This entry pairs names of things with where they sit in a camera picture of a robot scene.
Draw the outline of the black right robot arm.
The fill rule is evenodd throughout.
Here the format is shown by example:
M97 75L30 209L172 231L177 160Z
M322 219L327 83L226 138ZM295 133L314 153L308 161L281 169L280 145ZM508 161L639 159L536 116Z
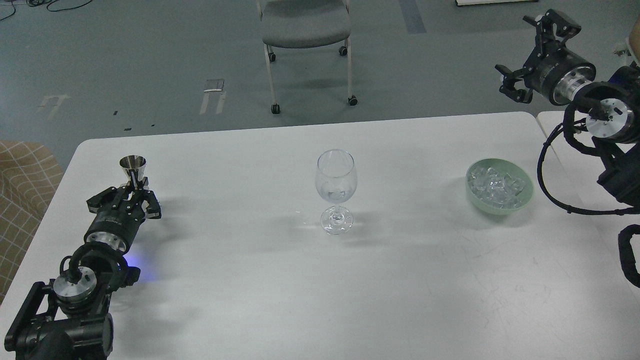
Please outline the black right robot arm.
M637 215L640 212L640 85L639 26L625 41L630 64L624 64L606 81L596 81L597 69L567 48L581 26L566 13L548 9L538 16L524 16L535 28L534 48L524 64L502 75L499 91L517 103L528 104L537 92L554 106L563 106L562 121L542 145L536 176L542 193L569 214ZM604 166L598 177L602 186L627 208L591 210L574 207L553 197L543 177L546 153L557 137L583 155L599 158Z

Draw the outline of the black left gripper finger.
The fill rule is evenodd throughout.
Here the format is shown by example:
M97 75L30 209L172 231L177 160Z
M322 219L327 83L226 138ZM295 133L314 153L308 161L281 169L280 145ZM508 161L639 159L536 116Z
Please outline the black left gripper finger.
M100 213L105 210L125 211L127 201L131 194L131 186L111 186L100 193L87 199L87 209L90 213Z
M161 219L162 207L152 190L140 189L135 192L135 220Z

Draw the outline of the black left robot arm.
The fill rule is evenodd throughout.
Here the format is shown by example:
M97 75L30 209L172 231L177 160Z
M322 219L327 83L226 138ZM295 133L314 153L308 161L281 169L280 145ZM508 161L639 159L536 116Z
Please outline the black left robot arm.
M112 294L141 270L126 253L142 223L162 208L146 184L108 187L87 200L94 219L56 278L35 282L4 338L18 360L106 360L114 348Z

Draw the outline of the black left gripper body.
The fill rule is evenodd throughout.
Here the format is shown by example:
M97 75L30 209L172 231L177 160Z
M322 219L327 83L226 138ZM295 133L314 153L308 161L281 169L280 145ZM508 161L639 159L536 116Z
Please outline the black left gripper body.
M84 235L84 243L100 242L125 255L146 220L146 200L115 200L90 198L87 202L94 220Z

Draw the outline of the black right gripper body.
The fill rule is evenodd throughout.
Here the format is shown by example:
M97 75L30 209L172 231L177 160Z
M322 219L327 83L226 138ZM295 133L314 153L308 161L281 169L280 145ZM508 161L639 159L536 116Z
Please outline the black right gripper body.
M547 54L533 50L523 69L528 71L522 76L525 86L555 106L564 106L573 100L577 79L592 82L597 73L594 64L567 48L551 50Z

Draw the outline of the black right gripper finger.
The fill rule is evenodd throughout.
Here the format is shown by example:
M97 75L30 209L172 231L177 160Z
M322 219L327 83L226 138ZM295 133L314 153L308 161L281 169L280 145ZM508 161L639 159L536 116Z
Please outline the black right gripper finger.
M523 20L535 27L534 48L525 60L524 69L537 68L543 59L565 48L567 41L582 30L582 26L573 18L554 9L536 17L525 15Z
M530 104L533 99L533 85L531 79L535 67L533 64L524 64L522 68L511 71L503 64L496 64L494 68L502 75L500 93L517 103Z

